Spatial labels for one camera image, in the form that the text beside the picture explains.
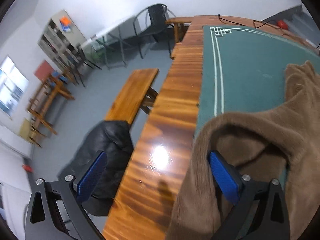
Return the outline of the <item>glass top folding table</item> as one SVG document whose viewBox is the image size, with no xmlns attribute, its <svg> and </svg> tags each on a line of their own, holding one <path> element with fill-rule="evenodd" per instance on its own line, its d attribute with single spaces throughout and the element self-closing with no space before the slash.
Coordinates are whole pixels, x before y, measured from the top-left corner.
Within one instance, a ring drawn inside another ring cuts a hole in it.
<svg viewBox="0 0 320 240">
<path fill-rule="evenodd" d="M 129 42 L 126 42 L 121 33 L 121 25 L 114 25 L 112 27 L 104 28 L 103 30 L 95 33 L 92 37 L 87 39 L 85 42 L 81 43 L 79 48 L 84 50 L 87 46 L 90 46 L 92 49 L 95 49 L 94 45 L 97 44 L 99 48 L 104 50 L 104 63 L 108 69 L 117 68 L 117 67 L 127 67 L 127 61 L 125 59 L 125 48 L 133 48 L 133 45 Z M 112 44 L 119 44 L 121 64 L 110 65 L 108 62 L 107 54 L 108 51 L 114 51 Z"/>
</svg>

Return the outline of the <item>wooden bench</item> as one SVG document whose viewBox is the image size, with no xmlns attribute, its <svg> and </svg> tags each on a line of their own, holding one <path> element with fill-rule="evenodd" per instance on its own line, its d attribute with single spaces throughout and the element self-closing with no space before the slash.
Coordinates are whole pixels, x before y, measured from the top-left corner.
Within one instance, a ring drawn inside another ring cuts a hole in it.
<svg viewBox="0 0 320 240">
<path fill-rule="evenodd" d="M 193 18 L 193 16 L 173 17 L 166 20 L 166 24 L 174 26 L 174 39 L 176 43 L 179 43 L 183 39 L 185 33 L 187 32 L 187 27 L 185 24 L 190 24 Z"/>
<path fill-rule="evenodd" d="M 118 93 L 104 120 L 125 121 L 132 125 L 139 110 L 143 110 L 146 114 L 150 113 L 150 108 L 153 107 L 158 95 L 152 88 L 158 73 L 157 68 L 134 70 Z"/>
</svg>

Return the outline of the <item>red ball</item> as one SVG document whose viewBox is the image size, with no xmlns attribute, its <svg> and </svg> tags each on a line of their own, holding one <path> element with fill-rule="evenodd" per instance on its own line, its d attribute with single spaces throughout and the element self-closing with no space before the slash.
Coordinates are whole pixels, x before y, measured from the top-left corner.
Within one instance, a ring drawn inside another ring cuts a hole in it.
<svg viewBox="0 0 320 240">
<path fill-rule="evenodd" d="M 288 25 L 287 23 L 284 21 L 284 20 L 278 20 L 277 21 L 277 26 L 280 28 L 280 29 L 285 29 L 285 30 L 288 30 Z"/>
</svg>

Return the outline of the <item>black metal chair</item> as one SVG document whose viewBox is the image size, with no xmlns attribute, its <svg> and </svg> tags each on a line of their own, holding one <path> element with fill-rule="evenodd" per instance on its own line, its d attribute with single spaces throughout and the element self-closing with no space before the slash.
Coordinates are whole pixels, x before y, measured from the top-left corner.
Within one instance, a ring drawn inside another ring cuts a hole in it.
<svg viewBox="0 0 320 240">
<path fill-rule="evenodd" d="M 143 53 L 142 53 L 142 47 L 141 47 L 141 42 L 140 40 L 144 37 L 147 36 L 152 36 L 156 42 L 158 42 L 156 36 L 165 33 L 167 36 L 167 45 L 168 45 L 168 51 L 169 51 L 169 56 L 171 56 L 171 46 L 170 46 L 170 35 L 169 35 L 169 29 L 174 28 L 174 25 L 172 23 L 166 23 L 167 21 L 167 10 L 168 7 L 165 4 L 162 3 L 157 3 L 153 4 L 142 11 L 140 11 L 134 18 L 133 20 L 133 29 L 135 32 L 135 36 L 137 38 L 137 44 L 138 44 L 138 50 L 141 59 L 144 58 Z M 143 31 L 140 31 L 138 33 L 136 29 L 136 22 L 138 22 L 138 18 L 141 14 L 144 12 L 147 13 L 150 19 L 150 25 L 146 27 Z"/>
</svg>

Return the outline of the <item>green table mat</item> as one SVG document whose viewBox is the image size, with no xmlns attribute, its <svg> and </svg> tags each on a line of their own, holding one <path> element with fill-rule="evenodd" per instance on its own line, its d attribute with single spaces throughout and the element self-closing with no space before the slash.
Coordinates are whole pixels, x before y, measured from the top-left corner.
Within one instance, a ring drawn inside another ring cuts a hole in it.
<svg viewBox="0 0 320 240">
<path fill-rule="evenodd" d="M 204 85 L 215 116 L 229 112 L 258 113 L 285 101 L 285 70 L 303 65 L 310 50 L 292 41 L 248 28 L 207 28 L 212 52 Z"/>
</svg>

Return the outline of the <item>beige storage cabinet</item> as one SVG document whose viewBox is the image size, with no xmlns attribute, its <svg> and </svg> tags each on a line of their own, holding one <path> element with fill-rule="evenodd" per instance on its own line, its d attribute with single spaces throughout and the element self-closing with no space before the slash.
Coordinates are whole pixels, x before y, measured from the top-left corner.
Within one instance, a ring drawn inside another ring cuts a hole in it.
<svg viewBox="0 0 320 240">
<path fill-rule="evenodd" d="M 86 38 L 65 10 L 53 15 L 38 41 L 39 47 L 61 70 L 80 60 L 77 46 Z"/>
</svg>

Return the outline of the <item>black leather seat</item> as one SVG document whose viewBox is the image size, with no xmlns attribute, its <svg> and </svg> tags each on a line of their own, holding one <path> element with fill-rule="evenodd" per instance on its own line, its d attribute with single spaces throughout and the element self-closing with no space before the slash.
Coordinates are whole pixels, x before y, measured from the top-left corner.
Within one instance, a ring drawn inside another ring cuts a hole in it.
<svg viewBox="0 0 320 240">
<path fill-rule="evenodd" d="M 76 200 L 88 213 L 107 216 L 133 150 L 126 121 L 102 121 L 85 136 L 57 177 L 74 176 Z"/>
</svg>

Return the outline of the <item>wooden chair with blue seat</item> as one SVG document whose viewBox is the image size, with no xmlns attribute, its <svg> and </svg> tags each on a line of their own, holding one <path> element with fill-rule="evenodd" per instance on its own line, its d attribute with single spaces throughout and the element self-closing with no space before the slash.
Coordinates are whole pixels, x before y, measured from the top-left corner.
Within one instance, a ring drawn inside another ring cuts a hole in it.
<svg viewBox="0 0 320 240">
<path fill-rule="evenodd" d="M 57 135 L 53 125 L 45 119 L 45 116 L 57 96 L 60 95 L 67 100 L 75 99 L 67 89 L 67 84 L 67 77 L 58 72 L 52 72 L 44 78 L 33 97 L 29 99 L 27 112 L 31 114 L 31 120 L 28 139 L 32 144 L 42 147 L 37 140 L 45 138 L 46 135 L 39 131 L 40 125 Z"/>
</svg>

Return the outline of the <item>far wooden bench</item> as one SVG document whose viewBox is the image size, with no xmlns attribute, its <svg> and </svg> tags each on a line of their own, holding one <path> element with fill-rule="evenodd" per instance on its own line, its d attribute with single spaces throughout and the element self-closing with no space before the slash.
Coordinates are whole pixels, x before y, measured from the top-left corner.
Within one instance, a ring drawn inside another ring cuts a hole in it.
<svg viewBox="0 0 320 240">
<path fill-rule="evenodd" d="M 166 20 L 166 24 L 174 26 L 174 39 L 176 43 L 179 43 L 183 39 L 185 33 L 187 32 L 187 27 L 185 24 L 190 24 L 193 18 L 193 16 L 173 17 Z"/>
</svg>

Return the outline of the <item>black chair near cabinet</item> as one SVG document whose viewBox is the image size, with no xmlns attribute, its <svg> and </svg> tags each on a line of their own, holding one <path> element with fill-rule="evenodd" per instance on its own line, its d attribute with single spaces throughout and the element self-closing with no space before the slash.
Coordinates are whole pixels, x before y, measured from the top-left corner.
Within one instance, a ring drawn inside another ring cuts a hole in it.
<svg viewBox="0 0 320 240">
<path fill-rule="evenodd" d="M 99 67 L 97 64 L 93 63 L 91 60 L 89 60 L 86 57 L 81 44 L 76 45 L 76 50 L 74 51 L 74 54 L 72 56 L 71 55 L 67 56 L 67 59 L 69 59 L 70 63 L 73 65 L 73 70 L 75 71 L 76 75 L 79 77 L 83 87 L 86 87 L 86 86 L 82 79 L 82 74 L 79 72 L 80 67 L 88 66 L 91 69 L 95 67 L 101 70 L 101 67 Z"/>
</svg>

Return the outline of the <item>brown fleece garment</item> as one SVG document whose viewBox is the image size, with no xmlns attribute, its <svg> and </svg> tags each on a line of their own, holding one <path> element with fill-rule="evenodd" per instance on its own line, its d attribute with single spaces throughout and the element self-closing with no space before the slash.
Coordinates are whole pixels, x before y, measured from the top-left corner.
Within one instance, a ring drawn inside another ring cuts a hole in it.
<svg viewBox="0 0 320 240">
<path fill-rule="evenodd" d="M 285 101 L 264 112 L 229 112 L 197 136 L 166 239 L 210 239 L 232 206 L 217 190 L 207 159 L 217 150 L 259 181 L 287 171 L 291 239 L 319 239 L 319 75 L 311 62 L 285 70 Z"/>
</svg>

